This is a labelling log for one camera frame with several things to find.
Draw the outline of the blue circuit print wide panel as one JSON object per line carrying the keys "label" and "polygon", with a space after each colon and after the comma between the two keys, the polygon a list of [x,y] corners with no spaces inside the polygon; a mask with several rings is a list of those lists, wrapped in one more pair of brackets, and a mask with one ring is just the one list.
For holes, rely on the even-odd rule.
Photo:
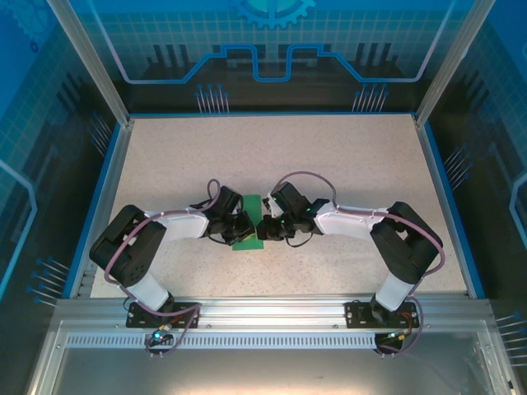
{"label": "blue circuit print wide panel", "polygon": [[133,114],[413,112],[472,0],[71,0]]}

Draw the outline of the aluminium mounting beam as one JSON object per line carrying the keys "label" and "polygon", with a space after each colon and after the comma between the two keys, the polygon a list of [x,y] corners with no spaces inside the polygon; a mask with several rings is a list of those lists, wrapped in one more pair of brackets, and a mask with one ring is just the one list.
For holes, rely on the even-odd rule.
{"label": "aluminium mounting beam", "polygon": [[[476,332],[495,324],[488,300],[463,293],[418,293],[421,328],[428,332]],[[198,298],[200,331],[323,332],[347,328],[344,305],[368,301],[368,294]],[[124,327],[126,313],[117,298],[60,300],[52,325],[56,328],[115,332]]]}

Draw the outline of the green paper sheet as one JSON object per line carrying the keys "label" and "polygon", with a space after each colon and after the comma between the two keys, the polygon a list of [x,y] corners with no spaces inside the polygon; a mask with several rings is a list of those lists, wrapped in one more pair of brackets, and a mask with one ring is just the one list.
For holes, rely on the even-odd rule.
{"label": "green paper sheet", "polygon": [[[247,212],[254,228],[263,219],[262,198],[260,195],[244,195],[244,210]],[[258,238],[241,240],[232,246],[233,251],[251,251],[264,248],[264,242]]]}

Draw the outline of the blue circuit print side panel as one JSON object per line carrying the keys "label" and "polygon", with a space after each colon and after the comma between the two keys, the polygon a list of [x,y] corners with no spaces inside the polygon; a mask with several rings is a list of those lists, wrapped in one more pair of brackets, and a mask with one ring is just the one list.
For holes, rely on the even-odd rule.
{"label": "blue circuit print side panel", "polygon": [[0,395],[25,395],[114,132],[47,0],[0,0]]}
{"label": "blue circuit print side panel", "polygon": [[527,395],[527,0],[496,0],[426,122],[472,296]]}

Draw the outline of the aluminium side rail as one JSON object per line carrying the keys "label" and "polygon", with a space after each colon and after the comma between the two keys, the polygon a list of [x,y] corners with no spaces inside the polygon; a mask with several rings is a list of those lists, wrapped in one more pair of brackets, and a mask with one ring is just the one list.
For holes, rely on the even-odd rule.
{"label": "aluminium side rail", "polygon": [[91,269],[89,252],[109,223],[133,126],[134,121],[131,119],[127,126],[118,123],[115,127],[72,260],[67,285],[63,291],[64,297],[77,299],[90,296],[88,288],[91,285],[84,286],[83,280],[86,272],[89,277],[94,278],[97,267]]}

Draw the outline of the grey metal sheet tray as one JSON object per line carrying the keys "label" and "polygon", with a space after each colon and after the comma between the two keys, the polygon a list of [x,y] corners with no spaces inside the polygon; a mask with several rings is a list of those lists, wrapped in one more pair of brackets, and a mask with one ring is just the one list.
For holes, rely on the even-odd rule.
{"label": "grey metal sheet tray", "polygon": [[373,350],[71,349],[49,334],[26,395],[516,395],[499,336],[427,332],[402,355]]}

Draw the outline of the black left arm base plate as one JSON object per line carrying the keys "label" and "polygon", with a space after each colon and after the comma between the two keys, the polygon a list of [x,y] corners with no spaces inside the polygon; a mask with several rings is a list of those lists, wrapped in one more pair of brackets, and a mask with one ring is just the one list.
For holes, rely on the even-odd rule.
{"label": "black left arm base plate", "polygon": [[190,328],[197,328],[199,312],[194,313],[191,309],[188,313],[176,317],[161,317],[148,313],[138,303],[131,303],[128,307],[128,316],[125,321],[127,328],[159,328],[169,324],[172,328],[184,329],[188,323]]}

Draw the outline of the aluminium frame post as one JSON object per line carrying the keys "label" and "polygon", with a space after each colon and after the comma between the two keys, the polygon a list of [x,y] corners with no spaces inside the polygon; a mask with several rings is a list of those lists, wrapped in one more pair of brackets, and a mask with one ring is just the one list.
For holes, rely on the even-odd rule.
{"label": "aluminium frame post", "polygon": [[496,0],[474,0],[458,34],[449,48],[437,74],[424,95],[414,117],[417,128],[424,128],[434,108],[449,85]]}
{"label": "aluminium frame post", "polygon": [[68,0],[46,0],[112,114],[127,127],[130,115],[94,45]]}

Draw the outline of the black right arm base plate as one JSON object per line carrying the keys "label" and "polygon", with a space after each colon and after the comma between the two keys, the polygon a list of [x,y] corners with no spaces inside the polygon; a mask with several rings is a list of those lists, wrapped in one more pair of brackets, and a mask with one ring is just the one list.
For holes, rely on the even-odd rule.
{"label": "black right arm base plate", "polygon": [[354,300],[344,305],[344,318],[348,329],[419,328],[417,306],[403,302],[393,312],[378,304]]}

